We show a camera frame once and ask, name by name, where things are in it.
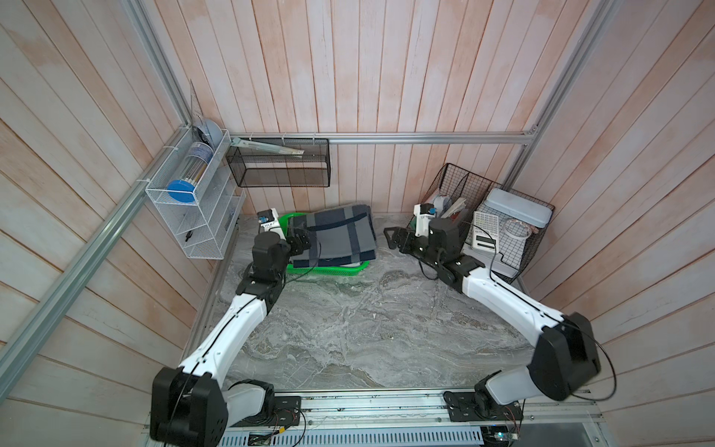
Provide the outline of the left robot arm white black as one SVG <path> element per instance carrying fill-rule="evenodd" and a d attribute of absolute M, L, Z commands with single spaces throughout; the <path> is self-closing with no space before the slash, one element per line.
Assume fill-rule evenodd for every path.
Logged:
<path fill-rule="evenodd" d="M 150 437 L 163 445 L 215 446 L 227 428 L 248 420 L 268 424 L 275 417 L 272 385 L 223 382 L 251 333 L 282 293 L 290 257 L 306 250 L 307 237 L 287 238 L 274 209 L 259 212 L 261 226 L 248 266 L 229 309 L 196 350 L 174 369 L 164 367 L 152 385 Z"/>

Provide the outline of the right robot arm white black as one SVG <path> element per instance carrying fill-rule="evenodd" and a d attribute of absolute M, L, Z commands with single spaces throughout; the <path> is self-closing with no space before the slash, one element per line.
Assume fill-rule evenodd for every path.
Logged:
<path fill-rule="evenodd" d="M 393 226 L 384 234 L 390 249 L 434 269 L 437 279 L 488 307 L 534 349 L 529 364 L 483 378 L 472 397 L 444 393 L 455 418 L 518 418 L 523 400 L 584 398 L 579 389 L 601 372 L 601 360 L 608 356 L 585 316 L 562 314 L 500 279 L 491 266 L 463 252 L 458 225 L 449 219 L 432 220 L 424 232 Z"/>

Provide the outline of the green plastic basket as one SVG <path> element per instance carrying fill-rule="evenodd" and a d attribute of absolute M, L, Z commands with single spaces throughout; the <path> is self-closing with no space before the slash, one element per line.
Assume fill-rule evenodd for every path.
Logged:
<path fill-rule="evenodd" d="M 284 234 L 288 231 L 288 222 L 290 218 L 295 216 L 304 215 L 303 212 L 292 212 L 283 214 L 279 217 L 279 224 L 281 230 Z M 318 266 L 312 267 L 294 267 L 292 264 L 288 265 L 287 272 L 292 275 L 303 275 L 303 274 L 316 274 L 316 275 L 327 275 L 327 276 L 337 276 L 337 277 L 354 277 L 359 275 L 370 265 L 369 261 L 365 261 L 357 264 L 349 264 L 348 266 Z"/>

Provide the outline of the navy grey plaid scarf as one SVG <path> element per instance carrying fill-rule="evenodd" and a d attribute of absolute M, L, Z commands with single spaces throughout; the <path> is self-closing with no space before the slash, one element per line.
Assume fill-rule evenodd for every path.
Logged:
<path fill-rule="evenodd" d="M 290 260 L 297 268 L 352 266 L 376 259 L 372 208 L 365 204 L 292 216 L 287 230 L 291 236 L 307 236 L 310 243 Z"/>

